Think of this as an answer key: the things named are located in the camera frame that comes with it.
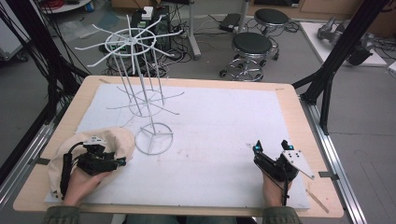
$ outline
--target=stool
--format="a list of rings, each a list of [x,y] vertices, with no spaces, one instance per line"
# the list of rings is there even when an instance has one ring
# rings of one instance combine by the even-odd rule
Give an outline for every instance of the stool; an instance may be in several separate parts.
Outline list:
[[[262,80],[262,68],[265,66],[265,58],[272,47],[271,40],[264,35],[256,33],[241,33],[233,37],[233,50],[238,54],[233,61],[226,65],[226,69],[219,72],[221,77],[230,74],[233,80],[260,81]],[[253,59],[263,58],[259,63]]]
[[[258,24],[264,26],[262,34],[266,37],[269,37],[268,34],[270,32],[274,31],[277,28],[284,27],[286,23],[289,22],[289,17],[281,11],[271,8],[262,8],[254,13],[254,20]],[[279,44],[272,37],[269,38],[276,43],[271,51],[276,50],[274,60],[277,60],[277,58],[279,57]]]

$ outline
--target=black stool seat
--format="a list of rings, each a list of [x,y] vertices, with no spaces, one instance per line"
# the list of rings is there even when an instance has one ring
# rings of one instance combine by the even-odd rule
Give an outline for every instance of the black stool seat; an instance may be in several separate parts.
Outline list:
[[[233,37],[233,47],[246,54],[265,54],[272,47],[272,43],[263,35],[241,33]]]
[[[271,8],[257,10],[254,13],[254,19],[258,23],[273,25],[283,25],[289,21],[289,17],[285,13]]]

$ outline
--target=gray floor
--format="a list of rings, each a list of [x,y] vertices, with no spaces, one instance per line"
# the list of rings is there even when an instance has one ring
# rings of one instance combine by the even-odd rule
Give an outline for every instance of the gray floor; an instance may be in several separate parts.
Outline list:
[[[81,21],[83,25],[98,23],[108,16],[106,8],[97,8],[93,13],[83,10],[64,13],[58,18],[60,23]],[[122,16],[112,18],[117,31],[123,29],[126,20]],[[196,33],[216,33],[215,22],[208,17],[196,19],[196,28],[205,22],[204,30]],[[71,39],[71,48],[86,47],[99,43],[107,37],[98,33],[87,39]],[[197,35],[202,58],[188,63],[168,66],[168,75],[173,78],[224,79],[219,70],[228,63],[235,53],[231,49],[233,35]],[[311,49],[304,34],[284,32],[276,40],[281,44],[278,61],[268,60],[265,65],[263,82],[293,83],[316,72],[321,63]],[[97,49],[76,51],[84,64],[100,59]],[[91,68],[93,74],[102,74],[105,64]],[[47,82],[38,73],[32,61],[28,63],[10,62],[0,68],[0,141],[2,157],[9,155],[24,133],[47,102]],[[338,155],[344,165],[349,182],[361,205],[368,223],[396,222],[396,79],[386,72],[385,67],[342,66],[333,81],[332,101],[329,116],[329,131]],[[303,93],[306,87],[297,90]],[[15,193],[0,211],[2,223],[39,223],[43,214],[21,213],[12,209]],[[83,223],[109,223],[111,215],[83,215]],[[341,218],[303,218],[304,223],[349,223],[347,215]]]

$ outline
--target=human arm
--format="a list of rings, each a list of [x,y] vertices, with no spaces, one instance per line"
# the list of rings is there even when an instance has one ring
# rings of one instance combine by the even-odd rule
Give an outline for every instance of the human arm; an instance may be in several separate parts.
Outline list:
[[[302,224],[303,222],[293,208],[282,206],[283,183],[273,181],[265,173],[262,173],[262,179],[262,195],[265,202],[265,208],[262,210],[262,224]]]
[[[52,206],[47,210],[43,224],[78,224],[79,205],[93,192],[96,186],[111,172],[88,175],[78,167],[70,176],[64,201],[61,206]]]

